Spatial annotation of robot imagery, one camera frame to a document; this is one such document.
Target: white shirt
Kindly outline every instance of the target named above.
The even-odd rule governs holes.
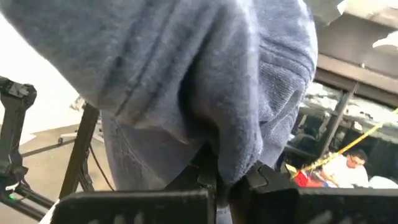
[[[365,167],[349,168],[347,166],[347,158],[343,155],[339,155],[325,164],[323,171],[333,177],[342,188],[353,188],[354,184],[361,187],[369,187],[368,173]],[[328,185],[336,187],[331,182],[328,182]]]
[[[369,186],[373,189],[398,189],[398,184],[385,177],[374,176],[369,181]]]

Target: blue hoodie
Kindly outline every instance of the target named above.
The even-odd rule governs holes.
[[[204,142],[227,184],[287,142],[317,61],[302,0],[0,0],[102,112],[118,189],[161,189]]]

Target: black camera rig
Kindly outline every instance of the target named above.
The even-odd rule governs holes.
[[[5,107],[0,202],[40,220],[43,212],[9,197],[16,192],[45,208],[53,205],[24,181],[27,168],[18,151],[25,112],[36,90],[0,77],[0,94]],[[84,190],[92,188],[83,163],[98,115],[96,108],[86,105],[51,223],[215,224],[216,209],[227,204],[234,224],[382,224],[398,220],[398,190],[300,188],[261,162],[236,185],[225,186],[217,174],[217,156],[208,146],[164,190],[73,194],[79,181]]]

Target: yellow rope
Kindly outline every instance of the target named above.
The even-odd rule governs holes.
[[[395,109],[393,112],[393,114],[397,114],[398,113],[398,108]],[[375,125],[373,128],[371,128],[369,131],[366,131],[363,135],[361,135],[359,138],[355,139],[353,142],[349,143],[346,147],[340,149],[337,153],[332,154],[330,157],[326,158],[326,159],[319,159],[318,161],[314,162],[313,164],[304,167],[303,169],[301,169],[301,172],[306,172],[309,170],[314,170],[319,166],[325,165],[326,163],[330,162],[332,159],[334,159],[336,156],[346,152],[348,149],[351,149],[353,146],[355,146],[357,143],[359,143],[360,141],[362,141],[364,138],[368,137],[369,135],[371,135],[373,132],[377,131],[379,128],[381,128],[383,125],[385,125],[386,123],[389,123],[390,121],[382,121],[380,123],[377,123],[377,125]],[[292,179],[295,178],[297,175],[299,174],[299,172],[296,172],[293,176]]]

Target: gray sweatshirt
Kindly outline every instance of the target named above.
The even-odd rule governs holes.
[[[204,142],[227,184],[258,159],[273,166],[315,73],[302,0],[0,0],[0,9],[101,109],[118,189],[164,187]]]

